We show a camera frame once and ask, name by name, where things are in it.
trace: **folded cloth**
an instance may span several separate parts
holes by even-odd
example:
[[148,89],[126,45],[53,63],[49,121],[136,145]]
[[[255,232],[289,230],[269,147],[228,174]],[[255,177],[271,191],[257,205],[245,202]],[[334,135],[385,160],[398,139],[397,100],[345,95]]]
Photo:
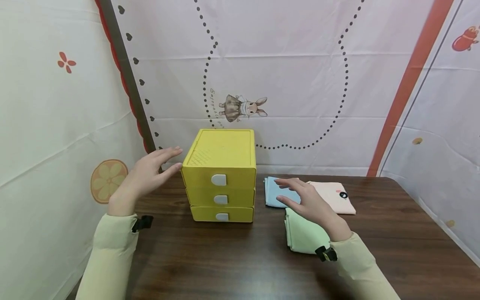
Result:
[[337,214],[354,215],[357,213],[345,188],[340,182],[307,182],[315,187],[317,193],[327,202]]
[[276,177],[267,177],[265,178],[265,205],[271,207],[287,207],[285,204],[281,203],[276,199],[277,196],[283,195],[292,199],[293,201],[300,203],[300,196],[296,191],[291,191],[289,189],[281,189],[278,184],[275,183]]
[[307,221],[290,208],[285,209],[287,245],[293,252],[315,254],[315,250],[330,247],[330,238],[319,225]]

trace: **hand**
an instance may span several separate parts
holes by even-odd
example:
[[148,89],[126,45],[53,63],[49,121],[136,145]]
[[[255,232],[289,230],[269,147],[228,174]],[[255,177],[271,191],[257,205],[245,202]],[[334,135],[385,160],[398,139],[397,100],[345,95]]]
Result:
[[276,199],[305,219],[323,227],[331,241],[348,240],[351,237],[348,224],[333,211],[314,186],[298,178],[276,179],[275,182],[282,189],[296,191],[300,196],[300,204],[285,196],[278,196]]
[[131,216],[137,200],[163,185],[181,168],[177,163],[159,173],[161,166],[172,157],[182,153],[180,147],[156,150],[142,157],[108,202],[111,216]]

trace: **light green sleeve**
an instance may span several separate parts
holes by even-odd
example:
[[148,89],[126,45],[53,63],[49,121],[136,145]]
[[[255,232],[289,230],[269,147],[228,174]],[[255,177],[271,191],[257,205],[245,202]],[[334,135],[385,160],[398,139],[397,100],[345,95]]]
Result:
[[345,241],[330,242],[330,246],[337,255],[338,273],[352,288],[355,299],[400,299],[358,234],[353,233]]
[[77,292],[77,300],[125,299],[138,232],[133,216],[104,215],[95,231],[93,249]]

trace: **drawer top lid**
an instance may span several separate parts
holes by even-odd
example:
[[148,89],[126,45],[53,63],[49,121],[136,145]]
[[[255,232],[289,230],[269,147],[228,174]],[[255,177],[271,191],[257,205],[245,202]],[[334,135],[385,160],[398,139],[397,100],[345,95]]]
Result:
[[253,130],[200,129],[183,167],[255,168]]

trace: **yellow drawer unit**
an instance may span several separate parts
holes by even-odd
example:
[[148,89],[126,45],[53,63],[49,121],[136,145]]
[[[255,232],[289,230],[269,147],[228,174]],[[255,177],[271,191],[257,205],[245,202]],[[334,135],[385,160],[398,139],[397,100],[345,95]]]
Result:
[[181,173],[187,188],[254,189],[253,130],[200,129]]
[[255,190],[187,188],[187,196],[194,206],[253,207]]
[[181,169],[195,221],[252,222],[255,138],[247,129],[200,129]]
[[252,207],[192,206],[193,219],[198,222],[253,222]]

